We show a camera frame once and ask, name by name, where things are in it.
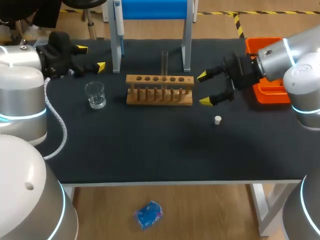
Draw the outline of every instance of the wooden test tube rack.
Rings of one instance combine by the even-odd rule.
[[[128,74],[125,82],[130,85],[126,104],[173,106],[191,106],[193,104],[191,90],[195,84],[193,76],[164,77]],[[178,86],[179,89],[173,89],[170,86]]]

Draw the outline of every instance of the white table frame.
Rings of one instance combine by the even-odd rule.
[[[194,23],[197,21],[198,4],[199,4],[199,0],[195,0],[193,4],[193,22]],[[101,8],[102,8],[103,21],[105,23],[108,23],[109,22],[108,3],[105,2],[104,4],[102,4]]]
[[[163,185],[222,185],[250,184],[254,208],[261,237],[271,236],[281,224],[282,207],[292,190],[300,180],[268,181],[154,181],[154,182],[111,182],[64,184],[68,196],[73,200],[76,187],[109,187],[109,186],[163,186]],[[274,184],[270,193],[265,196],[262,184]]]

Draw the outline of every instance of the blue plastic bag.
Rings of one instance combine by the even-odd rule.
[[[163,215],[161,206],[155,201],[149,202],[145,207],[133,213],[133,217],[136,218],[142,230],[151,227]]]

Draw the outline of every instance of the orange container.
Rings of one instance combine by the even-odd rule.
[[[256,54],[259,49],[280,41],[281,37],[253,37],[245,40],[246,52]],[[290,99],[286,93],[283,80],[279,78],[272,82],[266,78],[260,79],[260,83],[253,85],[256,99],[261,104],[288,104]]]

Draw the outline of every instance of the small white cap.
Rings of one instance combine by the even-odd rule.
[[[214,118],[214,124],[215,125],[219,125],[220,124],[220,122],[221,122],[221,117],[220,116],[215,116],[215,118]]]

